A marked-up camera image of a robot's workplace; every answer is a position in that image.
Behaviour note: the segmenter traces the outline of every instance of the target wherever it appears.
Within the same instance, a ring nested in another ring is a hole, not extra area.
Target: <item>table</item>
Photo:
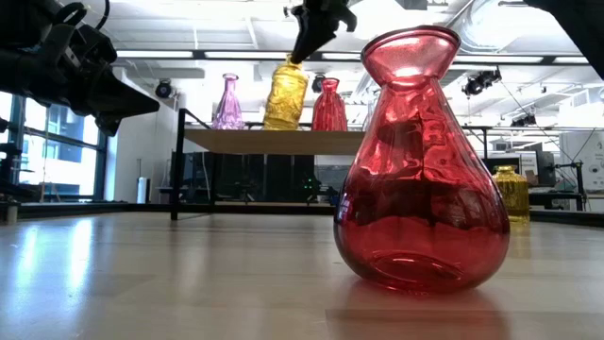
[[[0,338],[600,339],[603,243],[600,229],[513,229],[490,280],[425,297],[360,280],[329,216],[21,221],[0,228]]]
[[[356,155],[364,132],[360,131],[266,131],[266,130],[212,130],[207,126],[185,128],[186,109],[178,111],[175,171],[172,174],[171,213],[173,221],[180,211],[184,139],[196,143],[215,154],[211,173],[220,173],[223,154],[270,155]],[[216,179],[210,181],[210,211],[216,203]]]

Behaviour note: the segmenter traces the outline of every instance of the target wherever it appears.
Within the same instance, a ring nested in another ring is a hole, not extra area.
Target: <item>shelf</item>
[[[186,129],[208,151],[248,155],[356,155],[364,132]]]

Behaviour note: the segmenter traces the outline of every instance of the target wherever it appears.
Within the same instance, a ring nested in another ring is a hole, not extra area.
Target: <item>purple glass vase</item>
[[[242,129],[244,126],[242,108],[235,95],[235,82],[239,77],[235,74],[224,74],[225,92],[220,99],[214,115],[212,127],[215,129]]]

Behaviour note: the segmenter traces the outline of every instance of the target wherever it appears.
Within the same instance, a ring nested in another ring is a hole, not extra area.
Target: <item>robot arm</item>
[[[55,0],[0,1],[0,91],[91,114],[114,136],[123,118],[157,111],[159,103],[113,75],[110,39],[89,25],[76,27],[85,11]]]
[[[292,62],[300,63],[313,52],[336,37],[334,32],[340,22],[348,32],[357,28],[357,16],[346,6],[348,0],[304,0],[301,6],[292,8],[300,31],[292,52]]]
[[[597,0],[525,0],[553,15],[583,56],[604,79],[604,3]]]

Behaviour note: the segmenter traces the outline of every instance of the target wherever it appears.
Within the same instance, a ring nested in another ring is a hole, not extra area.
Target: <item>security camera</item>
[[[159,98],[168,99],[175,93],[174,88],[171,85],[172,80],[162,79],[159,81],[158,87],[155,89],[155,95]]]
[[[318,74],[314,77],[314,80],[312,81],[312,91],[316,94],[320,94],[323,91],[323,88],[321,87],[321,84],[323,83],[323,80],[325,79],[325,75],[323,74]]]

